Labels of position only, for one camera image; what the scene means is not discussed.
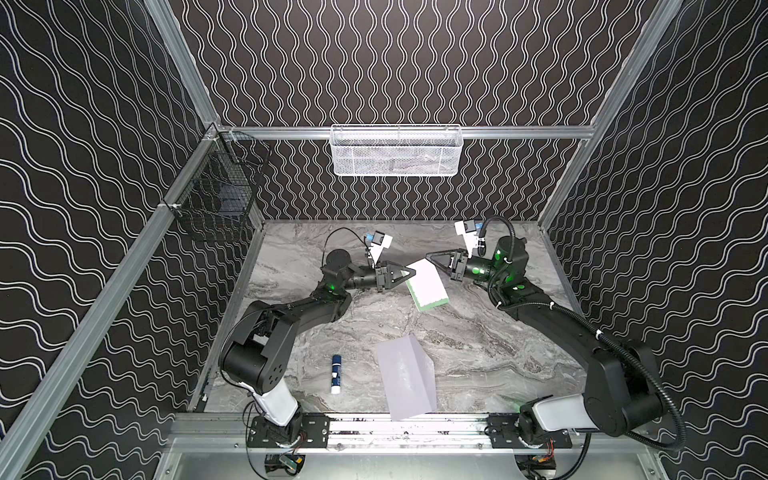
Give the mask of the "white letter with green border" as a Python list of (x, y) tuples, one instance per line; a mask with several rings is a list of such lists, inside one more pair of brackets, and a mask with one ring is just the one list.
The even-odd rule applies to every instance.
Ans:
[(449, 303), (449, 296), (438, 269), (427, 259), (408, 265), (416, 274), (406, 281), (416, 308), (424, 312)]

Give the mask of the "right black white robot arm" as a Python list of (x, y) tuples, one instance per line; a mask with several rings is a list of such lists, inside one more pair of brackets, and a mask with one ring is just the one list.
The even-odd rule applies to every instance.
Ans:
[(464, 249), (431, 252), (426, 258), (450, 279), (482, 287), (494, 308), (545, 335), (584, 369), (583, 392), (541, 397), (521, 407), (518, 429), (525, 441), (537, 442), (559, 430), (623, 436), (670, 412), (652, 352), (599, 330), (531, 282), (523, 239), (502, 237), (488, 258)]

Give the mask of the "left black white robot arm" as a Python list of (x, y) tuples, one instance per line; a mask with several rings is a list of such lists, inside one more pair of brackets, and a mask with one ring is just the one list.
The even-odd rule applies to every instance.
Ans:
[(315, 289), (303, 299), (252, 302), (227, 334), (219, 356), (223, 377), (246, 390), (267, 422), (278, 428), (299, 418), (299, 402), (283, 380), (298, 335), (341, 319), (354, 290), (390, 290), (417, 275), (414, 268), (392, 262), (356, 265), (344, 249), (326, 256), (321, 273)]

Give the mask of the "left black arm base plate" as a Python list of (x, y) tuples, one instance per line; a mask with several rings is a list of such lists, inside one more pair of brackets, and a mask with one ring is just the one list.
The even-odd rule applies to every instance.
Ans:
[(248, 448), (326, 448), (330, 418), (320, 413), (297, 412), (286, 426), (278, 426), (264, 417), (257, 417), (246, 433)]

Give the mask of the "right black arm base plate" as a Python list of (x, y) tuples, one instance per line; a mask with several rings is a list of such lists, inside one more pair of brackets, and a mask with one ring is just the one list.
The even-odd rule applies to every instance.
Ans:
[(546, 450), (570, 449), (573, 446), (566, 431), (545, 431), (527, 414), (490, 414), (483, 433), (489, 437), (494, 449)]

